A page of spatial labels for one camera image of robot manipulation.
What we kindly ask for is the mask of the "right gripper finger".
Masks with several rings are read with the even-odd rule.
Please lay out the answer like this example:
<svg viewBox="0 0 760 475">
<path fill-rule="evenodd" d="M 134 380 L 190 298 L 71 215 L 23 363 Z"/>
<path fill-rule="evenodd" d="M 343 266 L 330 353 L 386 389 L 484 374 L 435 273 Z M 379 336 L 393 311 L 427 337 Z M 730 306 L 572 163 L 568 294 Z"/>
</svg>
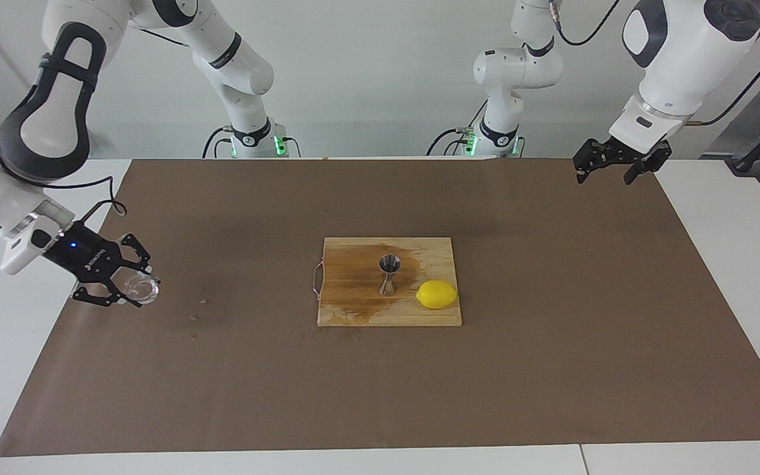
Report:
<svg viewBox="0 0 760 475">
<path fill-rule="evenodd" d="M 76 282 L 73 286 L 72 299 L 100 307 L 111 307 L 112 305 L 133 305 L 136 309 L 144 307 L 144 304 L 137 301 L 132 295 L 124 294 L 114 286 L 108 288 L 102 283 Z"/>
<path fill-rule="evenodd" d="M 152 272 L 150 253 L 136 235 L 125 234 L 121 236 L 118 239 L 118 246 L 125 267 L 138 272 Z"/>
</svg>

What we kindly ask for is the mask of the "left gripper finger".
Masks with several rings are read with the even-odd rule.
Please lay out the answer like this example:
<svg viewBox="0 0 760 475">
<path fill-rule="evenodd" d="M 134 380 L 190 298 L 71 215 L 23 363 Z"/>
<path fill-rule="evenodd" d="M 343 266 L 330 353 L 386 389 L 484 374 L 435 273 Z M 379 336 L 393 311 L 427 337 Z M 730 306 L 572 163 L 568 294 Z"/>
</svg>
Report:
<svg viewBox="0 0 760 475">
<path fill-rule="evenodd" d="M 578 184 L 583 184 L 591 172 L 609 166 L 607 153 L 610 151 L 610 143 L 600 142 L 589 138 L 573 156 L 573 165 L 576 171 Z"/>
<path fill-rule="evenodd" d="M 640 175 L 648 172 L 657 172 L 672 154 L 672 147 L 668 141 L 660 141 L 648 154 L 640 154 L 634 150 L 627 151 L 627 158 L 631 160 L 631 166 L 624 174 L 625 185 L 632 184 Z"/>
</svg>

